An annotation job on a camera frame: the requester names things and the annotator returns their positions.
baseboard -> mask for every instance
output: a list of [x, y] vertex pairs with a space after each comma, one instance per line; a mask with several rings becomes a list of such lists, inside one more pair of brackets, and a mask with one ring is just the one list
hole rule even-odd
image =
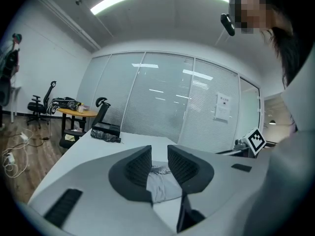
[[[10, 115], [11, 114], [10, 111], [5, 111], [5, 110], [3, 110], [2, 113], [5, 114], [5, 115]], [[33, 116], [33, 114], [27, 114], [27, 113], [16, 113], [16, 114], [17, 114], [17, 116], [24, 116], [24, 117]], [[47, 115], [47, 116], [46, 115], [42, 115], [41, 117], [46, 118], [46, 119], [62, 119], [63, 118], [62, 116], [51, 116], [51, 115]]]

wooden floor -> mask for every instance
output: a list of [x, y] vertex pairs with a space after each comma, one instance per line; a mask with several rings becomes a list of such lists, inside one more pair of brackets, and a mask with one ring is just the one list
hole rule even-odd
[[[39, 183], [43, 180], [46, 174], [50, 171], [53, 165], [61, 158], [67, 149], [59, 146], [61, 137], [61, 119], [51, 119], [51, 124], [47, 125], [41, 121], [41, 129], [38, 129], [36, 122], [26, 125], [27, 117], [16, 116], [14, 123], [10, 123], [10, 116], [3, 115], [3, 123], [5, 129], [0, 132], [0, 149], [4, 151], [7, 148], [12, 148], [23, 142], [20, 136], [9, 137], [18, 133], [25, 133], [28, 137], [31, 132], [23, 128], [27, 128], [33, 132], [33, 137], [30, 139], [30, 144], [40, 145], [43, 141], [40, 138], [49, 137], [51, 125], [51, 137], [44, 141], [42, 146], [31, 147], [26, 146], [29, 163], [26, 170], [17, 178], [9, 178], [4, 175], [7, 186], [18, 201], [27, 203], [37, 188]], [[66, 121], [66, 128], [70, 128], [70, 121]], [[23, 149], [11, 150], [13, 153], [15, 163], [19, 167], [19, 171], [23, 170], [26, 165], [26, 155]]]

black office chair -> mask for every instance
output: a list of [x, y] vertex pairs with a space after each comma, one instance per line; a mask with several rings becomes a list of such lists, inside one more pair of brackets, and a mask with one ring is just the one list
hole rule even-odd
[[[105, 102], [105, 100], [107, 100], [107, 98], [105, 97], [100, 97], [96, 100], [96, 106], [99, 107], [100, 105], [101, 108], [99, 109], [97, 116], [95, 117], [94, 121], [92, 122], [92, 126], [97, 124], [99, 121], [102, 121], [104, 119], [104, 116], [108, 110], [108, 108], [110, 107], [110, 104]], [[85, 132], [78, 132], [78, 131], [72, 131], [72, 130], [64, 130], [59, 142], [59, 145], [63, 148], [71, 148], [72, 145], [74, 145], [76, 143], [76, 141], [78, 141], [80, 139], [80, 137], [82, 137], [85, 134]], [[68, 141], [65, 139], [65, 135], [71, 135], [74, 136], [74, 141]]]
[[49, 100], [49, 95], [51, 90], [56, 86], [56, 81], [52, 81], [50, 84], [50, 87], [44, 97], [43, 100], [43, 104], [40, 104], [40, 100], [39, 100], [39, 96], [37, 95], [33, 95], [36, 99], [32, 99], [34, 102], [30, 102], [28, 104], [28, 109], [33, 111], [33, 114], [31, 116], [29, 116], [28, 121], [26, 122], [27, 125], [29, 125], [29, 123], [31, 121], [37, 121], [38, 123], [38, 128], [40, 129], [40, 120], [45, 121], [47, 124], [49, 124], [49, 121], [44, 119], [42, 115], [40, 114], [46, 114], [47, 108], [48, 108], [48, 100]]

gray cloth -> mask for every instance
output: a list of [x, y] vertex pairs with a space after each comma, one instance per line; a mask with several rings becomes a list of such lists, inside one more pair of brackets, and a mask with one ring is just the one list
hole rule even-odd
[[151, 192], [153, 204], [181, 197], [182, 189], [167, 163], [153, 163], [147, 180], [147, 190]]

chair backrest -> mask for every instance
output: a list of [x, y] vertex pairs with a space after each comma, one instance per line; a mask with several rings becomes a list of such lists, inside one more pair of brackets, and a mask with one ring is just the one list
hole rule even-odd
[[101, 107], [100, 107], [100, 109], [98, 111], [97, 116], [95, 117], [95, 119], [94, 119], [94, 121], [92, 123], [92, 126], [96, 125], [100, 121], [103, 121], [104, 116], [105, 116], [108, 108], [110, 107], [110, 104], [105, 102], [105, 100], [107, 100], [107, 99], [104, 98], [104, 97], [98, 98], [96, 100], [96, 106], [99, 107], [101, 105]]
[[49, 100], [50, 92], [56, 86], [56, 83], [57, 83], [56, 81], [52, 81], [50, 83], [50, 87], [49, 87], [49, 89], [48, 89], [48, 91], [47, 91], [47, 93], [46, 93], [46, 95], [44, 97], [43, 103], [44, 103], [45, 109], [47, 109], [47, 107], [48, 107], [48, 100]]

